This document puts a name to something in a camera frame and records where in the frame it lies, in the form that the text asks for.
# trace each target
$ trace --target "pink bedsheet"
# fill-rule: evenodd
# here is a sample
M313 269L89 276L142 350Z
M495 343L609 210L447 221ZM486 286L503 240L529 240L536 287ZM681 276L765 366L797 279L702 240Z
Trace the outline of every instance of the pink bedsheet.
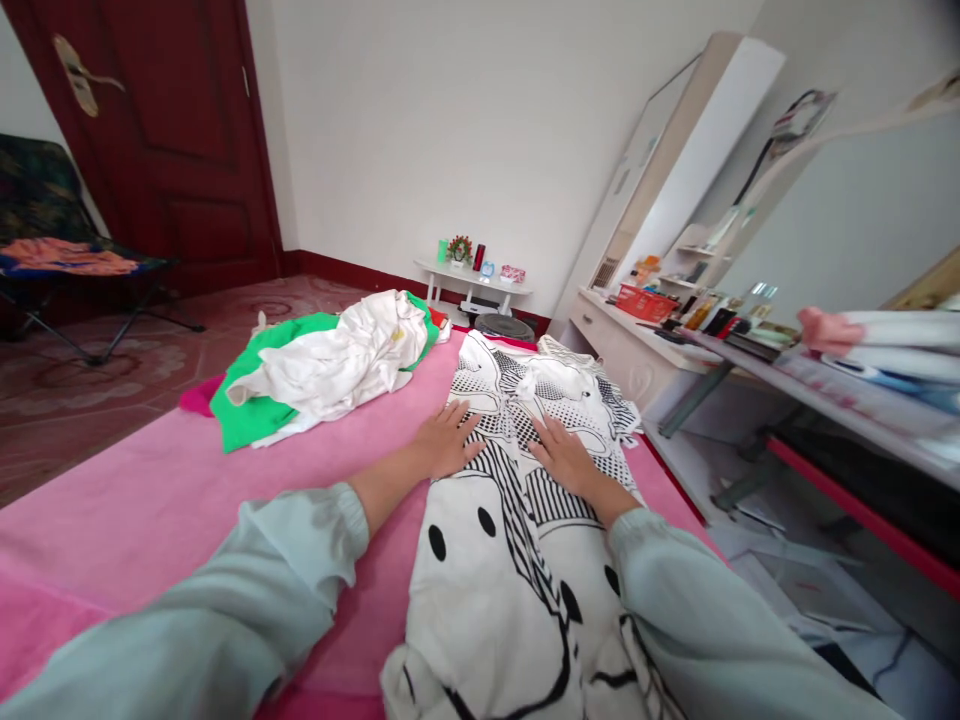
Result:
M273 447L224 455L214 421L173 410L0 511L0 700L76 633L204 563L243 501L331 485L410 440L445 401L463 337L431 351L402 392ZM650 451L641 444L627 459L648 505L716 550ZM382 716L364 699L379 696L383 662L403 640L426 492L411 493L374 538L334 629L267 716L316 703Z

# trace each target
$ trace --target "light green sleeve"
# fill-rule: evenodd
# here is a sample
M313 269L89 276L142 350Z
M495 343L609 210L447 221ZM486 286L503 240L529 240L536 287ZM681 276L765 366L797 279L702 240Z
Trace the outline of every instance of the light green sleeve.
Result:
M346 484L245 503L206 565L63 646L0 718L252 717L333 626L368 540Z
M646 509L613 525L622 599L690 718L897 718L845 680L693 535Z

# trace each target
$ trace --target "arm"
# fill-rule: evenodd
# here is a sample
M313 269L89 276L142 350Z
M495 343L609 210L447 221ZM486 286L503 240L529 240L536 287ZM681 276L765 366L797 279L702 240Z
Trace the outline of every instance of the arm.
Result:
M323 490L244 503L210 561L145 610L58 650L0 718L252 717L333 626L341 581L407 493L461 469L479 416L430 418L407 447Z
M844 680L697 538L597 470L560 423L535 424L543 445L531 450L609 530L623 604L689 717L897 717Z

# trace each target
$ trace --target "door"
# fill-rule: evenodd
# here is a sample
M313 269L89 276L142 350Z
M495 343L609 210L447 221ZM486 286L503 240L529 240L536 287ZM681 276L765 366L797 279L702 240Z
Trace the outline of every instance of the door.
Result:
M242 1L4 4L116 242L187 294L279 275ZM100 78L83 104L57 46Z

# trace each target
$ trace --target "patterned floor tile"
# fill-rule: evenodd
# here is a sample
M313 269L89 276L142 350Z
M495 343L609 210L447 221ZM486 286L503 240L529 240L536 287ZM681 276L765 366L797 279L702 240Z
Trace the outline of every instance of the patterned floor tile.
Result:
M191 298L183 309L206 332L141 317L110 361L95 368L49 333L0 344L0 507L155 420L185 390L226 370L246 347L259 312L271 323L337 313L368 294L300 275ZM97 354L122 322L102 317L63 331Z

